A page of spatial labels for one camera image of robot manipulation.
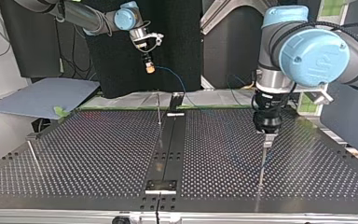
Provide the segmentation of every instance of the metal plate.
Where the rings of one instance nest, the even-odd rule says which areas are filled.
[[[10,208],[21,199],[28,204],[16,207],[45,207],[34,207],[38,199],[54,208],[106,201],[105,209],[114,209],[125,201],[139,209],[150,162],[163,147],[157,144],[161,132],[157,111],[79,112],[31,143],[34,151],[26,147],[7,157],[0,167],[0,198],[13,198]]]
[[[250,109],[186,111],[175,211],[358,214],[358,160],[287,113],[260,189],[264,135],[255,132],[252,117]]]

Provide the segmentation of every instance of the vertical metal rod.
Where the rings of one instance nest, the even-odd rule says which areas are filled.
[[[266,163],[266,157],[267,157],[267,148],[263,147],[263,155],[261,157],[261,169],[260,169],[260,179],[258,181],[258,187],[263,187],[263,178],[264,178],[264,165]]]
[[[161,114],[159,111],[159,92],[157,91],[157,99],[156,99],[156,103],[157,103],[157,111],[158,111],[158,125],[161,125]]]
[[[27,143],[28,143],[28,146],[31,149],[32,155],[34,157],[34,160],[37,162],[37,157],[36,157],[36,154],[34,154],[34,148],[33,148],[32,144],[31,144],[31,141],[27,141]]]

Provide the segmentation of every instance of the small metal block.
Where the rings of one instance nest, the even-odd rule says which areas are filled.
[[[146,185],[146,194],[175,194],[176,180],[149,180]]]

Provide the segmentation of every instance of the end effector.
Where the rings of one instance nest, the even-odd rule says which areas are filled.
[[[120,6],[117,11],[102,13],[80,3],[64,0],[15,0],[32,11],[49,13],[59,21],[69,21],[83,27],[87,35],[112,35],[116,31],[128,31],[131,42],[142,53],[146,72],[154,73],[151,51],[162,43],[164,35],[149,33],[150,21],[143,21],[136,2]]]
[[[337,80],[358,88],[358,40],[315,25],[324,24],[308,22],[308,9],[303,6],[267,11],[253,99],[258,131],[279,131],[281,110],[296,87],[304,91]]]

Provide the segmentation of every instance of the blue cable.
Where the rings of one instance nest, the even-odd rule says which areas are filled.
[[[210,111],[208,111],[208,110],[205,110],[205,109],[203,109],[203,108],[197,106],[196,104],[194,104],[194,103],[190,100],[190,98],[189,98],[189,97],[187,96],[187,94],[186,94],[186,86],[185,86],[184,81],[179,77],[179,75],[177,75],[176,73],[174,73],[172,69],[167,68],[167,67],[161,67],[161,66],[155,66],[155,68],[159,68],[159,69],[168,71],[168,72],[170,72],[171,74],[173,74],[174,76],[176,76],[176,78],[179,80],[180,84],[182,85],[182,89],[183,89],[184,95],[185,95],[185,97],[187,98],[187,100],[188,100],[193,106],[195,106],[196,108],[198,108],[201,112],[204,112],[205,114],[207,114],[207,115],[209,115],[209,116],[211,116],[211,117],[215,117],[215,118],[216,118],[216,115],[212,114],[212,113],[211,113]],[[272,156],[273,156],[273,153],[272,153],[272,150],[271,150],[271,151],[268,153],[264,164],[262,164],[262,165],[260,166],[260,169],[259,169],[258,171],[261,171],[262,168],[265,168],[265,167],[268,165],[269,161],[271,161],[271,159],[272,159]]]

